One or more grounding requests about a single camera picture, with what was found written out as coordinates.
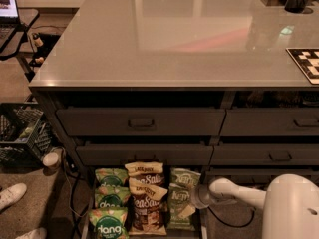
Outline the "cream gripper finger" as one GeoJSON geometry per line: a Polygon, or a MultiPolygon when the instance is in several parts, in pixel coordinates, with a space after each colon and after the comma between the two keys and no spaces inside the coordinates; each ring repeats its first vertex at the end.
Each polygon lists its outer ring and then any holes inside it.
{"type": "Polygon", "coordinates": [[[195,212],[195,207],[191,204],[188,204],[184,209],[178,214],[180,218],[187,218],[195,212]]]}

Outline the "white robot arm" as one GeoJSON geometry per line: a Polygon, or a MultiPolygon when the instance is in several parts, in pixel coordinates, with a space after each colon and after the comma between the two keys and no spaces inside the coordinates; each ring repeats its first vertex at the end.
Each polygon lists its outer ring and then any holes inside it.
{"type": "Polygon", "coordinates": [[[205,209],[232,199],[262,211],[262,239],[319,239],[319,188],[297,174],[282,174],[266,190],[219,177],[189,193],[189,205],[205,209]]]}

